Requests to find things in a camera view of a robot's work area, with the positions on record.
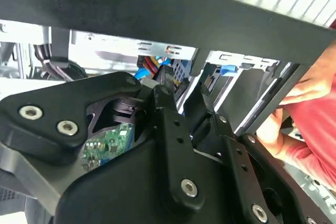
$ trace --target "person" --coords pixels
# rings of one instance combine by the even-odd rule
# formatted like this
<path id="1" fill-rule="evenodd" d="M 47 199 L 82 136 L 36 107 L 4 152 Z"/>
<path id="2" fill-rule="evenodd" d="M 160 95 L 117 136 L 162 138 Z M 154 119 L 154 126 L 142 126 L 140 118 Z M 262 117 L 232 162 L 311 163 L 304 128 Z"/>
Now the person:
<path id="1" fill-rule="evenodd" d="M 262 145 L 275 157 L 336 190 L 336 40 L 283 99 L 305 141 L 280 132 L 277 109 L 257 130 Z"/>

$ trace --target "red wire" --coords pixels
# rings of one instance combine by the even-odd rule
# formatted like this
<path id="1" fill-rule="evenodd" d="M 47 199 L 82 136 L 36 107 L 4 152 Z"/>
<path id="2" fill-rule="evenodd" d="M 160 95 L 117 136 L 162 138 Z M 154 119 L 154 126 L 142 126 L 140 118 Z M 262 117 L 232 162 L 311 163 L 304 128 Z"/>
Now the red wire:
<path id="1" fill-rule="evenodd" d="M 145 69 L 147 69 L 151 73 L 151 75 L 153 75 L 153 76 L 155 75 L 153 70 L 148 66 L 148 64 L 146 62 L 143 62 L 142 65 Z"/>
<path id="2" fill-rule="evenodd" d="M 154 65 L 154 63 L 151 61 L 149 57 L 145 57 L 145 61 L 154 73 L 158 71 L 158 69 L 156 68 L 156 66 Z"/>

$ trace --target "silver screw head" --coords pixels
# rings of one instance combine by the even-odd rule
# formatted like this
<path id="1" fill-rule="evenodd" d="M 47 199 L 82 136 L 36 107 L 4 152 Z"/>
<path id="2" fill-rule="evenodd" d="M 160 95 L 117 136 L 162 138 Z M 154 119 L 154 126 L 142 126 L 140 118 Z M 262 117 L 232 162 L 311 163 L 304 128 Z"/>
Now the silver screw head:
<path id="1" fill-rule="evenodd" d="M 256 142 L 255 138 L 254 138 L 253 136 L 251 136 L 251 135 L 248 135 L 247 138 L 248 138 L 252 143 L 255 143 L 255 142 Z"/>
<path id="2" fill-rule="evenodd" d="M 309 224 L 317 224 L 316 221 L 314 221 L 312 218 L 308 217 L 307 221 Z"/>
<path id="3" fill-rule="evenodd" d="M 222 115 L 219 116 L 219 119 L 223 122 L 223 123 L 226 123 L 227 120 L 225 117 L 223 117 Z"/>
<path id="4" fill-rule="evenodd" d="M 257 204 L 253 204 L 252 205 L 252 212 L 261 223 L 266 223 L 267 222 L 267 215 L 266 215 L 265 211 L 262 209 L 261 206 L 259 206 Z"/>
<path id="5" fill-rule="evenodd" d="M 181 182 L 182 191 L 187 194 L 187 196 L 195 198 L 197 196 L 198 190 L 197 186 L 190 179 L 185 178 Z"/>
<path id="6" fill-rule="evenodd" d="M 19 109 L 19 114 L 28 120 L 37 120 L 43 116 L 43 111 L 36 106 L 27 105 Z"/>
<path id="7" fill-rule="evenodd" d="M 78 126 L 73 121 L 61 121 L 57 124 L 59 133 L 67 136 L 73 136 L 78 132 Z"/>

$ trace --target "black arm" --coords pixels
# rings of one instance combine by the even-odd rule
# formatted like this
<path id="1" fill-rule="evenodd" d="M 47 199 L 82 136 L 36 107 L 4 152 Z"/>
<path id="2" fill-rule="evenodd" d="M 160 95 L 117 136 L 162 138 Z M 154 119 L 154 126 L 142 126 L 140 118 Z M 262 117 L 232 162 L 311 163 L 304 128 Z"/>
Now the black arm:
<path id="1" fill-rule="evenodd" d="M 178 114 L 160 71 L 161 84 L 117 72 L 5 98 L 0 168 L 56 224 L 331 223 L 252 135 L 215 114 L 201 85 Z M 135 124 L 133 148 L 85 174 L 84 142 L 120 122 Z"/>

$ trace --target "circuit board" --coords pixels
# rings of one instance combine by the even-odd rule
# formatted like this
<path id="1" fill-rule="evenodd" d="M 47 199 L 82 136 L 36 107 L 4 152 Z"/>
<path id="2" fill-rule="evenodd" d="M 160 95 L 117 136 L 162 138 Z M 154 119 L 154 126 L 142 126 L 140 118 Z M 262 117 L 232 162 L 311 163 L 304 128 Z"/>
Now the circuit board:
<path id="1" fill-rule="evenodd" d="M 117 129 L 88 139 L 83 147 L 81 164 L 90 171 L 124 153 L 129 144 L 132 124 L 121 123 Z"/>

